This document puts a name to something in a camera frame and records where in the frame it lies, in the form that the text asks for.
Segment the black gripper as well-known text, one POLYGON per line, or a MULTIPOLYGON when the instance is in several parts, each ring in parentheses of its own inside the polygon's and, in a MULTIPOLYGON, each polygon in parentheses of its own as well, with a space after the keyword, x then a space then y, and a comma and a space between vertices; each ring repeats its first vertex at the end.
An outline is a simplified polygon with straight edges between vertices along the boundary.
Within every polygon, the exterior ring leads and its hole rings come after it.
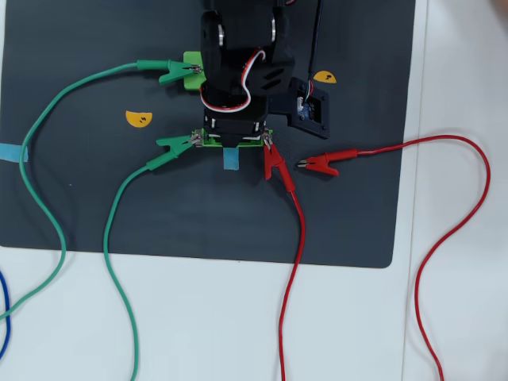
MULTIPOLYGON (((205 81, 201 85, 200 95, 205 101, 216 107, 236 107, 247 100, 245 92, 229 94, 205 81)), ((208 133, 220 137, 223 148, 236 148, 244 138, 258 137, 266 127, 268 114, 267 97, 251 97, 250 104, 243 110, 234 113, 221 113, 204 107, 204 127, 208 133)))

